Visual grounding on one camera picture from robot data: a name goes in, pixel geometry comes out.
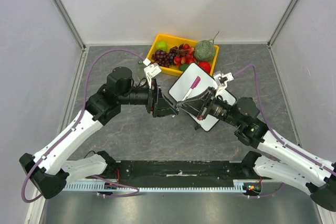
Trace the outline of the magenta marker cap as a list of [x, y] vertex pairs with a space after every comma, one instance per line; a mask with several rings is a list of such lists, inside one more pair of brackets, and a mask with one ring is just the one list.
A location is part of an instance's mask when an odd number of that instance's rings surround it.
[[194, 80], [194, 82], [191, 85], [191, 89], [194, 89], [197, 87], [197, 85], [199, 84], [201, 78], [199, 76], [196, 77], [196, 79]]

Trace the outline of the white marker pen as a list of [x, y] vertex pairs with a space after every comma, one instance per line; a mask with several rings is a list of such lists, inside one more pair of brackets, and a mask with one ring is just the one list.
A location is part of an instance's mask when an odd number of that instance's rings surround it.
[[190, 86], [190, 88], [186, 92], [185, 96], [183, 97], [183, 99], [182, 99], [183, 101], [186, 100], [190, 96], [191, 92], [193, 91], [194, 88], [197, 87], [197, 85], [199, 84], [200, 80], [201, 80], [201, 78], [199, 76], [197, 76], [195, 78], [194, 82], [192, 83], [192, 85]]

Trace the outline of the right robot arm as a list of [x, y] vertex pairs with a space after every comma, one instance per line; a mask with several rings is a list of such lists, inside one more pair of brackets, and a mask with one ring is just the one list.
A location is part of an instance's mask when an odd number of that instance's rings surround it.
[[255, 154], [255, 161], [240, 166], [245, 178], [256, 175], [273, 178], [300, 189], [322, 208], [335, 211], [335, 163], [293, 144], [258, 119], [260, 110], [252, 98], [243, 97], [229, 104], [215, 93], [215, 89], [209, 87], [195, 97], [179, 101], [176, 106], [200, 121], [210, 115], [236, 127], [234, 134], [240, 142], [277, 158], [272, 162]]

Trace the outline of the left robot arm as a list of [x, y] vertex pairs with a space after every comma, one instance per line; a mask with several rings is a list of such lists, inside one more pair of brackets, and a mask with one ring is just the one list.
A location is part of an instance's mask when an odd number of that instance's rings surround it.
[[35, 154], [23, 154], [19, 163], [26, 173], [24, 183], [32, 182], [45, 199], [59, 194], [66, 185], [92, 175], [111, 178], [115, 165], [105, 151], [91, 158], [68, 161], [70, 155], [91, 135], [121, 112], [122, 105], [143, 105], [155, 118], [177, 115], [173, 103], [162, 93], [155, 76], [157, 64], [144, 68], [146, 84], [135, 85], [132, 71], [116, 67], [98, 91], [85, 98], [74, 120], [48, 145]]

